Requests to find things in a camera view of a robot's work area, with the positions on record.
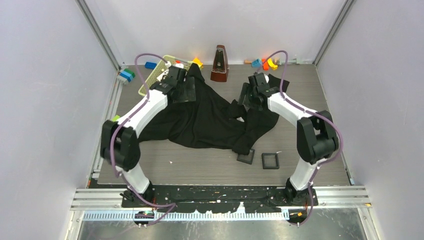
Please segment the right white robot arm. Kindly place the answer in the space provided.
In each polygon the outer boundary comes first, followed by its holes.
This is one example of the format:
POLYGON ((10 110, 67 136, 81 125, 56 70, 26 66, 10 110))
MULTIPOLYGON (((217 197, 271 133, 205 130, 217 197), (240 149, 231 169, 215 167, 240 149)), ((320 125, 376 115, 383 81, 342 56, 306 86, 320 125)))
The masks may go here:
POLYGON ((290 98, 282 85, 271 87, 270 82, 264 73, 249 76, 242 86, 239 103, 251 109, 269 110, 296 128, 299 161, 282 195, 287 203, 299 205, 312 197, 313 179, 321 166, 341 154, 343 138, 330 112, 308 108, 290 98))

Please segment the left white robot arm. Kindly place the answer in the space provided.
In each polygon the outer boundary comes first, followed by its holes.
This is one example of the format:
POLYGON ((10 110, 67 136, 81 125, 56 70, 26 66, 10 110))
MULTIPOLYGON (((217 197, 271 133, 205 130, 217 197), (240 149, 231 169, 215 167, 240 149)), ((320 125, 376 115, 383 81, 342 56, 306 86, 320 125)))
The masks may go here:
POLYGON ((168 105, 194 102, 195 79, 187 75, 182 63, 166 63, 162 79, 149 88, 146 96, 117 120, 106 120, 100 137, 100 156, 122 176, 130 197, 141 207, 154 207, 154 190, 139 161, 139 137, 143 129, 168 105))

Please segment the black garment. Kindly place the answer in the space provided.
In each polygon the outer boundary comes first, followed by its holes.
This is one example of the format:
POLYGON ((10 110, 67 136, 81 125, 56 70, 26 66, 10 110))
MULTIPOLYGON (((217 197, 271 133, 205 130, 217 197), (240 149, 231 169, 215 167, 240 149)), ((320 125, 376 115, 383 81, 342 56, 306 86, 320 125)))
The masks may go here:
POLYGON ((221 97, 206 84, 197 65, 187 74, 194 77, 196 100, 168 105, 142 130, 139 142, 170 140, 188 148, 231 149, 248 155, 255 142, 277 124, 277 113, 246 110, 237 100, 221 97))

